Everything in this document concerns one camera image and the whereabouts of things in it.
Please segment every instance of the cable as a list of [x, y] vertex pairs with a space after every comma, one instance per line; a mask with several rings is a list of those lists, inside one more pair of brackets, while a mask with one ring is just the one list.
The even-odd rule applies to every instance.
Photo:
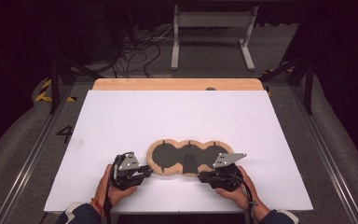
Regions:
[[107, 184], [106, 184], [105, 199], [104, 199], [104, 202], [103, 202], [103, 212], [105, 213], [106, 222], [108, 224], [112, 223], [112, 219], [110, 217], [110, 210], [112, 210], [112, 203], [110, 202], [110, 199], [109, 199], [109, 188], [112, 185], [110, 180], [112, 178], [112, 172], [115, 169], [115, 167], [117, 165], [117, 162], [119, 160], [120, 160], [120, 156], [116, 156], [115, 161], [113, 162], [112, 167], [110, 168], [109, 177], [108, 177]]
[[152, 59], [150, 62], [146, 63], [145, 66], [144, 66], [144, 72], [145, 72], [145, 74], [146, 74], [148, 77], [152, 77], [152, 76], [147, 73], [146, 67], [147, 67], [148, 65], [150, 65], [153, 61], [155, 61], [155, 60], [158, 58], [159, 54], [161, 53], [161, 49], [159, 48], [158, 44], [156, 44], [155, 42], [152, 42], [152, 43], [157, 47], [157, 49], [158, 49], [158, 55], [157, 55], [154, 59]]
[[248, 202], [249, 202], [249, 206], [248, 206], [249, 221], [250, 221], [250, 224], [254, 224], [254, 219], [252, 218], [252, 211], [253, 211], [253, 206], [254, 206], [255, 202], [253, 200], [253, 195], [252, 195], [252, 192], [251, 192], [249, 186], [245, 183], [245, 181], [242, 178], [238, 177], [237, 175], [233, 175], [233, 174], [228, 174], [228, 175], [236, 178], [245, 186], [246, 194], [248, 196]]
[[138, 69], [135, 69], [135, 70], [129, 70], [129, 68], [130, 68], [130, 63], [141, 63], [141, 62], [144, 62], [146, 59], [147, 59], [147, 55], [145, 54], [145, 53], [143, 53], [143, 55], [145, 56], [145, 58], [143, 59], [143, 60], [141, 60], [141, 61], [139, 61], [139, 62], [133, 62], [131, 59], [132, 59], [132, 57], [135, 55], [135, 54], [137, 54], [137, 53], [143, 53], [143, 52], [135, 52], [134, 54], [132, 54], [131, 56], [130, 56], [130, 58], [129, 59], [127, 59], [126, 57], [125, 57], [125, 55], [123, 55], [123, 60], [125, 61], [125, 62], [127, 62], [127, 66], [126, 66], [126, 71], [124, 72], [124, 66], [122, 66], [123, 67], [123, 73], [133, 73], [133, 72], [142, 72], [142, 70], [138, 70]]
[[45, 214], [42, 216], [42, 218], [40, 219], [39, 224], [42, 224], [43, 221], [45, 221], [45, 219], [46, 219], [47, 216], [48, 216], [48, 213], [45, 213]]
[[117, 69], [117, 71], [123, 76], [123, 77], [129, 77], [126, 74], [124, 74], [124, 67], [121, 65], [121, 67], [123, 68], [123, 73], [120, 71], [120, 69], [117, 68], [117, 64], [115, 64], [115, 68]]
[[115, 68], [113, 68], [113, 72], [115, 73], [115, 77], [117, 77], [117, 72], [119, 72], [123, 77], [128, 77], [127, 75], [123, 74], [120, 69], [117, 68], [117, 64], [115, 64]]
[[[140, 60], [140, 61], [133, 61], [132, 58], [133, 58], [136, 54], [142, 54], [142, 55], [144, 55], [145, 57], [144, 57], [142, 60]], [[130, 56], [130, 58], [129, 58], [128, 60], [127, 60], [126, 58], [124, 58], [124, 61], [126, 61], [127, 63], [142, 63], [142, 62], [146, 61], [146, 59], [147, 59], [147, 55], [146, 55], [144, 52], [135, 52], [134, 54], [132, 54], [132, 55]]]
[[171, 26], [170, 27], [170, 29], [168, 29], [168, 30], [166, 30], [162, 35], [160, 35], [159, 37], [157, 37], [157, 38], [153, 38], [153, 37], [151, 37], [151, 38], [147, 38], [147, 39], [141, 39], [141, 40], [147, 40], [147, 41], [150, 41], [150, 39], [151, 39], [151, 41], [153, 41], [153, 42], [155, 42], [156, 40], [158, 40], [158, 39], [161, 39], [161, 38], [165, 38], [165, 37], [163, 37], [164, 35], [166, 35], [171, 29], [173, 28], [173, 26]]

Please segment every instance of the black wall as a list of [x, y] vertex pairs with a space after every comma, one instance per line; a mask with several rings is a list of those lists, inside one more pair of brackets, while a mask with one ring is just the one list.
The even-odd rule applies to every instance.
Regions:
[[325, 97], [358, 149], [358, 3], [334, 6], [331, 36], [317, 55]]
[[32, 93], [48, 69], [37, 8], [0, 1], [0, 137], [33, 106]]

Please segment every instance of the metal frame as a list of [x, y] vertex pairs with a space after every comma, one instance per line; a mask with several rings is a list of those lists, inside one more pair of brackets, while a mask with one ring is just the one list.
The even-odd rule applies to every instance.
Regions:
[[249, 71], [255, 70], [251, 54], [248, 50], [249, 40], [255, 25], [258, 7], [253, 7], [250, 12], [180, 12], [175, 6], [173, 16], [173, 49], [171, 69], [179, 68], [179, 27], [243, 27], [246, 28], [246, 36], [240, 39], [240, 47]]
[[339, 171], [327, 144], [324, 141], [324, 138], [322, 137], [322, 134], [320, 133], [319, 128], [313, 119], [313, 116], [308, 113], [307, 108], [302, 104], [303, 97], [301, 95], [301, 91], [298, 89], [298, 87], [290, 87], [290, 90], [295, 96], [296, 102], [300, 107], [305, 120], [310, 126], [310, 130], [312, 131], [315, 141], [318, 145], [318, 153], [322, 159], [322, 162], [324, 163], [324, 167], [327, 173], [330, 175], [333, 186], [337, 191], [338, 197], [341, 200], [344, 209], [347, 212], [349, 219], [351, 220], [351, 223], [358, 224], [358, 206], [354, 201], [348, 185], [341, 172]]
[[[72, 86], [65, 86], [62, 91], [61, 99], [67, 99], [70, 92], [72, 90]], [[58, 104], [57, 110], [54, 114], [50, 114], [48, 116], [48, 119], [46, 120], [46, 123], [43, 126], [42, 132], [37, 137], [37, 140], [26, 160], [24, 165], [22, 166], [19, 174], [16, 177], [16, 180], [7, 195], [4, 203], [2, 204], [0, 208], [0, 223], [8, 223], [8, 219], [11, 216], [11, 213], [14, 210], [15, 205], [20, 199], [20, 196], [22, 192], [25, 189], [25, 186], [28, 183], [28, 180], [31, 177], [32, 172], [34, 171], [34, 168], [36, 167], [36, 164], [39, 160], [40, 155], [43, 151], [43, 146], [45, 145], [45, 142], [48, 138], [48, 134], [57, 119], [58, 115], [60, 114], [60, 111], [62, 110], [63, 102], [65, 100], [61, 100], [61, 103]]]

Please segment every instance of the jacket sleeve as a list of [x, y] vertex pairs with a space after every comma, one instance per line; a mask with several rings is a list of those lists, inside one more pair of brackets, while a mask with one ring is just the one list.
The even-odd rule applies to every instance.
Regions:
[[272, 210], [261, 221], [260, 224], [298, 224], [299, 219], [285, 210]]
[[56, 224], [101, 224], [101, 217], [89, 203], [72, 203], [57, 218]]

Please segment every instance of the white table surface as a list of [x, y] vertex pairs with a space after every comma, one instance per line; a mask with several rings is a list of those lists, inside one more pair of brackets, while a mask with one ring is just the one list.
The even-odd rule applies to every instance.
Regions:
[[[242, 165], [269, 207], [313, 209], [265, 91], [89, 91], [45, 211], [89, 203], [106, 164], [159, 139], [222, 141], [248, 156]], [[151, 175], [114, 208], [120, 214], [232, 213], [241, 210], [196, 177]]]

